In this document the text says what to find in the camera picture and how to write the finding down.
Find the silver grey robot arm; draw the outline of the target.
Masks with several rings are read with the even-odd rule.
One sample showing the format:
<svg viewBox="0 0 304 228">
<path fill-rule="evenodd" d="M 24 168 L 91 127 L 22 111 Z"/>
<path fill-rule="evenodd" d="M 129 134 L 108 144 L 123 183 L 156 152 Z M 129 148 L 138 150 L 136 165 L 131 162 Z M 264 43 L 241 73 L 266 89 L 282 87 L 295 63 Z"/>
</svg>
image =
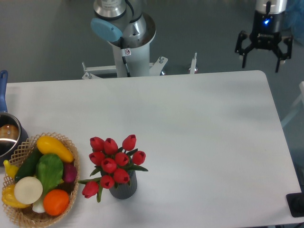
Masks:
<svg viewBox="0 0 304 228">
<path fill-rule="evenodd" d="M 273 51 L 277 64 L 291 58 L 293 37 L 281 35 L 286 6 L 285 0 L 256 1 L 252 31 L 241 31 L 236 42 L 235 53 L 242 57 L 242 66 L 253 49 Z M 148 32 L 140 0 L 96 0 L 93 7 L 94 33 L 121 49 L 135 48 Z"/>
</svg>

